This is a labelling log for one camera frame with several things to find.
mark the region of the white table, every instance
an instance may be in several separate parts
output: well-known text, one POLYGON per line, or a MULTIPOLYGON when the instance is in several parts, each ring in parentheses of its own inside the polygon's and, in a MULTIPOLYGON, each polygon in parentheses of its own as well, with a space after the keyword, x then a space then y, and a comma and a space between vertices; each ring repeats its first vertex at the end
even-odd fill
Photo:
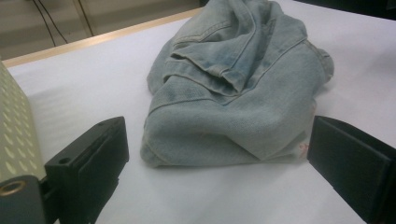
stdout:
MULTIPOLYGON (((396 21, 278 3, 333 57, 317 114, 396 147, 396 21)), ((97 223, 364 223, 308 162, 152 169, 141 161, 146 76, 185 21, 9 68, 30 99, 44 161, 93 124, 126 118, 131 159, 97 223)))

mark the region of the perforated roller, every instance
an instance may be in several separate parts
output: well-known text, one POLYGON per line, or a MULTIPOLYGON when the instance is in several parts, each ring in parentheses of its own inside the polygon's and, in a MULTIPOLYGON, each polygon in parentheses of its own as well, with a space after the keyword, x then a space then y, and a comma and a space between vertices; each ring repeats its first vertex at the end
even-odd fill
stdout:
POLYGON ((29 101, 0 61, 0 182, 45 176, 29 101))

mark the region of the denim fabric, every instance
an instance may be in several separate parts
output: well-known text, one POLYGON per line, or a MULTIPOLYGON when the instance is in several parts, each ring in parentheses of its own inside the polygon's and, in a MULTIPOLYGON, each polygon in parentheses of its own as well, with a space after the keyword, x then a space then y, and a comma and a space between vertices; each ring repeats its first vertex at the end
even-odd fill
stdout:
POLYGON ((151 166, 296 160, 332 72, 331 57, 278 3, 209 1, 148 74, 141 157, 151 166))

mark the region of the black bracket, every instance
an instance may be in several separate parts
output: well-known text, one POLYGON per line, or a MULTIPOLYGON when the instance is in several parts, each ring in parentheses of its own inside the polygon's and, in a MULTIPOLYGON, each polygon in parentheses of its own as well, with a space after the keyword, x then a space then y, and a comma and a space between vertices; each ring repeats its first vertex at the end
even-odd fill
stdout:
POLYGON ((309 162, 367 223, 396 223, 396 149, 337 119, 315 117, 309 162))
POLYGON ((95 223, 128 160, 124 118, 102 121, 48 161, 42 180, 0 183, 1 223, 95 223))

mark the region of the screw hole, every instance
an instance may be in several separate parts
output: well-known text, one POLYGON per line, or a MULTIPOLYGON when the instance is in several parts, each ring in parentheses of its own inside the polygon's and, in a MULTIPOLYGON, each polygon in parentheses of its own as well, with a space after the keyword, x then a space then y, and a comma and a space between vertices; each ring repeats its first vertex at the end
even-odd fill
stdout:
POLYGON ((66 163, 68 163, 68 162, 70 162, 70 161, 71 161, 70 158, 63 158, 63 159, 59 160, 59 163, 60 163, 60 164, 66 164, 66 163))
POLYGON ((14 181, 7 185, 4 185, 0 188, 0 196, 8 196, 10 194, 16 193, 23 189, 25 185, 26 182, 23 180, 14 181))

